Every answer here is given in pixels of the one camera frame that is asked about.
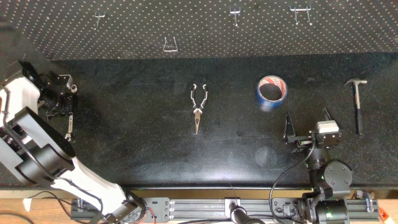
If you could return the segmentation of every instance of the orange object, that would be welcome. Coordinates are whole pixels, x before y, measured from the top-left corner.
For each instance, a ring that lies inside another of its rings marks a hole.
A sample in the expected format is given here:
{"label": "orange object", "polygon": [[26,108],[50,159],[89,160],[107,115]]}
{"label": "orange object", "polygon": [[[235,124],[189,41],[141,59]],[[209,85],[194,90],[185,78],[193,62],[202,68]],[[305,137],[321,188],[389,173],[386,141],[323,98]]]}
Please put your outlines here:
{"label": "orange object", "polygon": [[384,211],[384,209],[379,208],[379,215],[385,224],[395,224],[393,219],[387,214],[386,211]]}

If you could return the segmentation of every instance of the blue tape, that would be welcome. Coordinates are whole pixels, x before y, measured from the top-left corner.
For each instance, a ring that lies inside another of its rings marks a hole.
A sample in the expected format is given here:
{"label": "blue tape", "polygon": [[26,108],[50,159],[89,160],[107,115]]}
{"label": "blue tape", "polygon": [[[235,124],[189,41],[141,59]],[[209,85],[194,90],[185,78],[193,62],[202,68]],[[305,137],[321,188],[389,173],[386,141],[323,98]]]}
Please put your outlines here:
{"label": "blue tape", "polygon": [[[268,84],[268,83],[279,87],[280,92],[282,93],[282,97],[280,99],[268,100],[261,94],[260,87],[265,84]],[[287,95],[287,85],[286,85],[285,81],[283,81],[283,79],[281,79],[277,76],[273,76],[273,75],[266,76],[266,77],[262,78],[257,85],[256,97],[257,97],[257,100],[259,101],[261,110],[270,111],[273,108],[278,107],[283,102],[283,100],[286,98],[286,95]]]}

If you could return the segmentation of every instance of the pegboard hook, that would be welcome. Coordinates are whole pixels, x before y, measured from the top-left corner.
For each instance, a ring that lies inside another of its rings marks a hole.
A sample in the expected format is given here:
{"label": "pegboard hook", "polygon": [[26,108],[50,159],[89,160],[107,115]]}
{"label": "pegboard hook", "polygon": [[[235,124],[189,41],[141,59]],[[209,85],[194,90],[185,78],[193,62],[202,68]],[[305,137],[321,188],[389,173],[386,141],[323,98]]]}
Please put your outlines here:
{"label": "pegboard hook", "polygon": [[[164,45],[163,45],[163,52],[177,52],[178,51],[178,47],[177,47],[177,43],[175,41],[175,37],[173,37],[174,39],[174,44],[175,46],[171,46],[171,45],[167,45],[167,38],[164,38]],[[175,47],[175,50],[165,50],[166,47]]]}
{"label": "pegboard hook", "polygon": [[232,11],[231,8],[229,8],[229,13],[235,16],[235,26],[238,27],[238,19],[236,18],[236,16],[239,13],[241,13],[241,8],[239,7],[238,11],[236,9],[234,9],[234,11]]}
{"label": "pegboard hook", "polygon": [[296,9],[296,7],[294,7],[293,9],[289,6],[290,10],[294,12],[294,20],[296,21],[296,25],[299,24],[299,22],[297,21],[297,11],[306,11],[307,12],[307,17],[308,17],[308,22],[310,23],[310,26],[312,26],[311,20],[310,20],[310,10],[311,10],[311,6],[306,6],[305,9]]}
{"label": "pegboard hook", "polygon": [[100,12],[95,12],[94,17],[97,18],[97,26],[94,28],[94,30],[96,30],[98,28],[98,25],[100,24],[100,19],[104,18],[106,15],[106,12],[104,12],[103,15],[101,15]]}

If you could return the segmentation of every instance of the hammer handle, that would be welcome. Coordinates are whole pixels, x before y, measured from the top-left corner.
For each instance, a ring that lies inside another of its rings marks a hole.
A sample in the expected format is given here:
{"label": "hammer handle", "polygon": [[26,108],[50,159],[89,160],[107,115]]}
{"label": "hammer handle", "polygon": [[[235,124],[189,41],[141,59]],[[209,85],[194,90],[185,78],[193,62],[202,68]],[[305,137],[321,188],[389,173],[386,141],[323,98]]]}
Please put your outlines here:
{"label": "hammer handle", "polygon": [[356,109],[356,131],[359,136],[363,135],[363,122],[362,122],[362,114],[361,109]]}

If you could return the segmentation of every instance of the pliers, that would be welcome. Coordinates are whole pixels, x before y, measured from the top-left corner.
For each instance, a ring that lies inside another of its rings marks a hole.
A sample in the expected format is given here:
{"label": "pliers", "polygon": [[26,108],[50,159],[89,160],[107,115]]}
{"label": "pliers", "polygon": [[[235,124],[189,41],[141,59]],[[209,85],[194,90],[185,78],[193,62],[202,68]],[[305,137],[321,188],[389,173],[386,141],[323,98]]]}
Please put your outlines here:
{"label": "pliers", "polygon": [[193,89],[191,90],[191,101],[192,101],[192,108],[193,108],[193,113],[195,114],[195,130],[198,134],[199,130],[199,123],[200,123],[200,116],[203,113],[203,108],[206,105],[207,102],[207,90],[206,90],[206,84],[203,85],[203,90],[205,91],[205,97],[203,98],[203,101],[201,102],[199,108],[195,102],[194,96],[195,96],[195,90],[197,89],[196,84],[193,84]]}

